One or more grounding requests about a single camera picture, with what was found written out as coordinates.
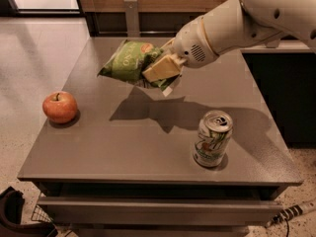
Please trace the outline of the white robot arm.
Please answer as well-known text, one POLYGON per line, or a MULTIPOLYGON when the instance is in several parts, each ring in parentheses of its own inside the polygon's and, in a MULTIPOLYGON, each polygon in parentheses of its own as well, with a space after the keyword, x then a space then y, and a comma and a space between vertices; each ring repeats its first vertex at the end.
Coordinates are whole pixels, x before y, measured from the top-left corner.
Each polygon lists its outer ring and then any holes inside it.
POLYGON ((184 25, 142 75, 148 82, 200 68, 237 48, 291 35, 316 51, 316 0, 227 0, 184 25))

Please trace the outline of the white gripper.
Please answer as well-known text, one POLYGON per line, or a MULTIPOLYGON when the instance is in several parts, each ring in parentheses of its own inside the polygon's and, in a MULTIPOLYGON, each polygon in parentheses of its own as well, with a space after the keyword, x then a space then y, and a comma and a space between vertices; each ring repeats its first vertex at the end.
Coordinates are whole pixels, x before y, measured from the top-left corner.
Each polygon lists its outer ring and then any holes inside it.
POLYGON ((203 17, 197 17, 184 25, 175 38, 168 40, 161 49, 164 56, 158 58, 142 72, 148 82, 178 76, 184 64, 190 68, 201 68, 219 57, 210 47, 203 17))

